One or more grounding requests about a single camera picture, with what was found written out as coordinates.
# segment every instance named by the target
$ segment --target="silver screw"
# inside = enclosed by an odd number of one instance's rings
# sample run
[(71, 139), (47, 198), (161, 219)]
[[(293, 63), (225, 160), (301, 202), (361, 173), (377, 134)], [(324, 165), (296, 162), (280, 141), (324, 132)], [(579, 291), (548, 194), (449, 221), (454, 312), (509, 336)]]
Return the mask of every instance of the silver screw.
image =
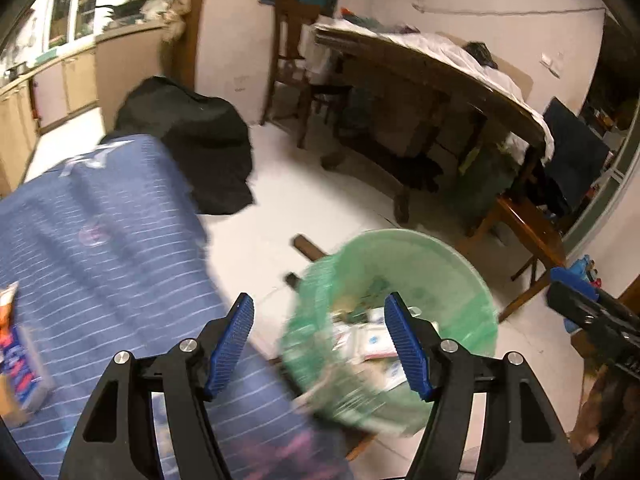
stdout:
[(524, 362), (524, 357), (522, 357), (517, 352), (509, 352), (507, 354), (507, 359), (512, 365), (519, 366)]
[(440, 348), (442, 348), (443, 352), (453, 354), (453, 352), (458, 351), (458, 343), (453, 341), (453, 339), (443, 339), (440, 343)]
[(123, 365), (129, 360), (129, 352), (127, 352), (126, 350), (118, 352), (116, 355), (114, 355), (113, 360), (116, 362), (116, 364)]
[(193, 352), (198, 347), (195, 339), (183, 339), (180, 341), (180, 350), (183, 352)]

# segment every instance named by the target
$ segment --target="green bag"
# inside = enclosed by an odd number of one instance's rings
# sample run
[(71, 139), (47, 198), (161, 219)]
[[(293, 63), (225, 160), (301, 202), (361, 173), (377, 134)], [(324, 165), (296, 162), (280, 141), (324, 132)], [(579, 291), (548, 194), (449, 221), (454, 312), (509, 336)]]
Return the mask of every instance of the green bag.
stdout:
[(284, 365), (313, 411), (373, 433), (411, 435), (426, 425), (431, 405), (408, 383), (381, 392), (332, 350), (331, 313), (339, 298), (374, 308), (395, 291), (420, 310), (419, 317), (436, 321), (441, 337), (474, 354), (494, 354), (498, 325), (492, 296), (468, 261), (415, 231), (366, 232), (308, 268), (280, 341)]

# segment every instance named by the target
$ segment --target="blue cloth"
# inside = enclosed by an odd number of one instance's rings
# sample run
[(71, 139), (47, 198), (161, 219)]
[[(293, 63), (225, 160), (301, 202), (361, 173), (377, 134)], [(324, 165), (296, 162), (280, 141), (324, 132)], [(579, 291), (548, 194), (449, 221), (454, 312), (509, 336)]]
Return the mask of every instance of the blue cloth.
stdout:
[[(0, 286), (19, 281), (16, 321), (56, 383), (12, 435), (44, 478), (56, 478), (109, 359), (123, 349), (166, 352), (228, 305), (206, 273), (206, 236), (186, 181), (152, 137), (99, 146), (20, 186), (0, 202), (0, 225)], [(290, 400), (247, 345), (207, 410), (232, 476), (350, 478), (336, 435), (295, 413)], [(154, 416), (162, 468), (177, 478), (162, 395)]]

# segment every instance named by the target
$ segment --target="floor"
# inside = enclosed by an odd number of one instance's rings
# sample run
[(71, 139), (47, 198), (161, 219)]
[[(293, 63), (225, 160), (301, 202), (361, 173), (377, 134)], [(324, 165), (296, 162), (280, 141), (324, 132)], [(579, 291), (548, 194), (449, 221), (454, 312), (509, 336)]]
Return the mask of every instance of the floor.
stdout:
[[(37, 147), (29, 177), (61, 158), (91, 150), (102, 137), (99, 113), (91, 110), (49, 132)], [(268, 357), (277, 355), (277, 341), (292, 312), (296, 296), (283, 282), (288, 272), (303, 274), (308, 261), (290, 246), (305, 234), (331, 253), (372, 229), (395, 228), (392, 199), (398, 184), (357, 155), (335, 172), (325, 172), (319, 157), (332, 147), (321, 123), (312, 118), (306, 150), (298, 150), (286, 130), (266, 124), (252, 126), (254, 172), (250, 187), (255, 204), (227, 217), (202, 216), (209, 235), (209, 270), (228, 300), (240, 292), (255, 301), (250, 338)], [(436, 196), (412, 196), (409, 227), (454, 244), (462, 228), (444, 207), (446, 190)], [(499, 242), (487, 237), (470, 255), (494, 300), (503, 308), (526, 287), (528, 276), (512, 283), (508, 276), (527, 254), (508, 234)], [(498, 329), (497, 356), (515, 350), (524, 355), (551, 400), (562, 426), (571, 430), (582, 387), (582, 359), (570, 345), (561, 317), (548, 309), (542, 294), (513, 314)], [(479, 446), (483, 399), (474, 403), (466, 449)], [(402, 476), (420, 442), (411, 438), (377, 438), (351, 465), (358, 480)]]

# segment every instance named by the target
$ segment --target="wooden stool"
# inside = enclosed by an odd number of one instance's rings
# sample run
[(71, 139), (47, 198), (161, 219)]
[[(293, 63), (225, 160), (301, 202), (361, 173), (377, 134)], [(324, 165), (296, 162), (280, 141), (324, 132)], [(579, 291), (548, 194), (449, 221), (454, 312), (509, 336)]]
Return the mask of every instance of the wooden stool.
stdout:
[[(526, 198), (516, 203), (506, 195), (500, 195), (496, 199), (494, 207), (482, 220), (473, 236), (462, 240), (457, 245), (458, 252), (466, 256), (471, 245), (498, 222), (507, 224), (518, 237), (520, 243), (531, 252), (532, 257), (540, 260), (545, 266), (545, 273), (535, 281), (532, 279), (530, 288), (511, 301), (507, 308), (500, 313), (498, 321), (503, 322), (549, 284), (549, 270), (553, 267), (564, 267), (566, 255), (561, 236), (542, 212)], [(530, 261), (521, 270), (524, 271), (529, 263)]]

